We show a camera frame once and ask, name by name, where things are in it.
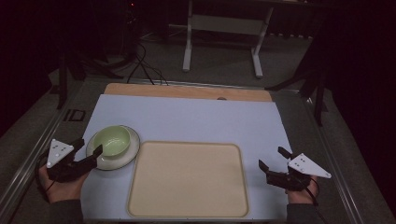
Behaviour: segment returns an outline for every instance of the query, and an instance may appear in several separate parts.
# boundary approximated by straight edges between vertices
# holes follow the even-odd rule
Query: rectangular tray
[[[244,217],[248,196],[239,147],[145,142],[128,211],[133,217]]]

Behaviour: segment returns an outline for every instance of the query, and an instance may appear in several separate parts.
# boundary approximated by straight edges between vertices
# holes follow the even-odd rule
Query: table
[[[214,100],[219,97],[228,100]],[[286,217],[287,197],[284,190],[267,186],[265,175],[258,167],[258,159],[263,159],[268,162],[271,169],[286,172],[286,161],[277,153],[277,147],[290,149],[276,105],[271,102],[268,92],[110,84],[105,94],[99,98],[84,133],[84,139],[88,141],[95,132],[118,123],[114,121],[116,117],[121,118],[119,120],[122,120],[122,124],[133,127],[138,132],[141,142],[159,140],[238,145],[242,151],[249,203],[249,213],[238,220],[260,221]],[[157,119],[147,123],[147,117]],[[76,159],[83,158],[84,154],[85,150],[81,150]],[[126,212],[128,191],[133,175],[134,161],[111,172],[93,170],[82,190],[84,217],[124,221],[142,219],[130,217]],[[191,217],[143,219],[186,220],[186,218],[214,220]],[[215,220],[227,220],[227,218],[215,218]]]
[[[269,7],[263,21],[197,15],[192,12],[192,0],[190,0],[189,17],[187,19],[187,44],[184,52],[183,71],[190,71],[192,48],[191,36],[192,30],[194,29],[243,35],[257,35],[259,38],[256,46],[251,50],[251,56],[256,77],[262,77],[262,66],[260,64],[259,52],[273,11],[274,8]]]

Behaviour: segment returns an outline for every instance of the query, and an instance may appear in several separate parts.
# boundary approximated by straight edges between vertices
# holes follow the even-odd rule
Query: metal frame
[[[312,125],[317,126],[317,120],[312,114],[312,110],[315,107],[314,103],[312,102],[311,98],[306,99],[303,97],[302,100]],[[361,217],[361,212],[351,194],[351,189],[347,184],[347,181],[344,179],[344,176],[340,169],[340,165],[332,154],[332,148],[330,147],[330,144],[323,130],[320,129],[318,126],[315,130],[317,131],[319,139],[323,145],[324,151],[327,156],[326,159],[329,163],[330,172],[333,174],[332,178],[334,178],[335,186],[337,187],[340,198],[343,201],[344,207],[346,208],[346,213],[349,216],[349,220],[351,221],[351,223],[364,223]]]
[[[259,40],[257,45],[251,49],[251,56],[256,77],[262,78],[262,65],[260,63],[259,52],[262,47],[262,41],[264,40],[273,11],[273,7],[268,9],[264,21],[196,15],[192,13],[192,0],[190,0],[189,17],[187,19],[187,44],[184,51],[183,71],[190,71],[192,29],[206,30],[244,35],[257,35]]]
[[[18,203],[23,199],[24,192],[29,188],[34,178],[35,162],[40,154],[49,146],[52,136],[55,134],[67,111],[67,106],[77,96],[81,85],[81,82],[76,82],[72,86],[70,95],[61,110],[55,110],[54,108],[55,113],[46,129],[37,140],[29,156],[12,177],[11,182],[0,198],[0,223],[8,223],[14,211],[18,208]]]

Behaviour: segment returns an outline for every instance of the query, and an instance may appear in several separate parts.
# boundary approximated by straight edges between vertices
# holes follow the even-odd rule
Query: table leg
[[[187,19],[187,44],[186,50],[184,51],[184,61],[183,61],[183,71],[189,72],[190,71],[190,62],[191,62],[191,17],[192,17],[192,0],[189,1],[189,17]]]
[[[262,41],[264,40],[265,33],[268,28],[268,24],[271,20],[272,13],[274,11],[273,7],[268,9],[267,15],[265,16],[265,21],[262,23],[262,28],[259,34],[259,42],[257,43],[255,48],[251,50],[251,56],[253,59],[254,71],[256,73],[256,77],[262,78],[262,65],[260,64],[259,52],[260,48],[262,47]]]

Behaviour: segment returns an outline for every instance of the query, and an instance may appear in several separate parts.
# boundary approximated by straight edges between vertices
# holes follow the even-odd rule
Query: bowl
[[[94,148],[103,146],[102,156],[114,157],[120,155],[131,144],[131,135],[123,126],[109,126],[99,131],[94,139]]]

